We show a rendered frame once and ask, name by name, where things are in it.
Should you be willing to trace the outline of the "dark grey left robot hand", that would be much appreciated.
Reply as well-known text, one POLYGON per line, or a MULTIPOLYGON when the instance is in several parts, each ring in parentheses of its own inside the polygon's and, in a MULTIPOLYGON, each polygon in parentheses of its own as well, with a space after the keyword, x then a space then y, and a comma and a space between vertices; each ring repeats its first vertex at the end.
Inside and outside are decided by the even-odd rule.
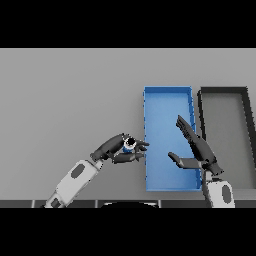
POLYGON ((132 137, 130 134, 118 134, 104 142, 98 149, 90 154, 94 162, 98 160, 111 159, 114 164, 133 162, 144 157, 144 152, 147 150, 149 143, 134 138, 137 142, 136 147, 131 153, 124 153, 122 148, 124 140, 132 137))

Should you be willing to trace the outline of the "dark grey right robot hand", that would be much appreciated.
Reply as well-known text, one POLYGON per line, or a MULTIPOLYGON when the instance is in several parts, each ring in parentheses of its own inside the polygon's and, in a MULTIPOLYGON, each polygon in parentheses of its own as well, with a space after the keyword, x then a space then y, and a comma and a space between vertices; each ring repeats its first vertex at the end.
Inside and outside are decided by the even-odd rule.
POLYGON ((222 174, 224 170, 219 166, 217 158, 206 140, 197 135, 182 116, 178 116, 176 126, 186 138, 192 150, 193 158, 182 158, 173 152, 169 152, 168 156, 172 161, 175 162, 179 168, 201 168, 210 171, 214 176, 222 174))

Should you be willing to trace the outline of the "blue pipe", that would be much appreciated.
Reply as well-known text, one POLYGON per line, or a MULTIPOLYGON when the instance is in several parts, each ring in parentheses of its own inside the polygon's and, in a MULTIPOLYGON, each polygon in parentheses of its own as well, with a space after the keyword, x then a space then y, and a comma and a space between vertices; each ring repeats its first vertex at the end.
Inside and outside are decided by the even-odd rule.
POLYGON ((136 147, 136 140, 133 137, 128 137, 124 140, 124 144, 123 144, 123 152, 124 153, 131 153, 134 148, 136 147))

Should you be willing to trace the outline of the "dark grey bin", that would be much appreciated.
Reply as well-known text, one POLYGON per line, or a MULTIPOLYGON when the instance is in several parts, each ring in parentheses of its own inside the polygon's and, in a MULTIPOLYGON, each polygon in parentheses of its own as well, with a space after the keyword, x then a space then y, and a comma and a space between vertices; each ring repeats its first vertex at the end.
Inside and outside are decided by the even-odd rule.
POLYGON ((201 135, 234 189, 256 189, 256 129, 248 88, 201 87, 201 135))

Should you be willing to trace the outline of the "blue bin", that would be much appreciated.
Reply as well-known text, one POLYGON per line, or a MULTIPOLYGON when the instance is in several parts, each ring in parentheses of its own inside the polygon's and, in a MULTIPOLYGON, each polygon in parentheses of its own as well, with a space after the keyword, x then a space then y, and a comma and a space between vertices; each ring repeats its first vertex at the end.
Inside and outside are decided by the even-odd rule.
POLYGON ((146 191, 200 191, 201 171, 181 169, 168 156, 192 158, 193 153, 176 126, 181 116, 196 131, 192 88, 190 86, 145 86, 144 140, 146 191))

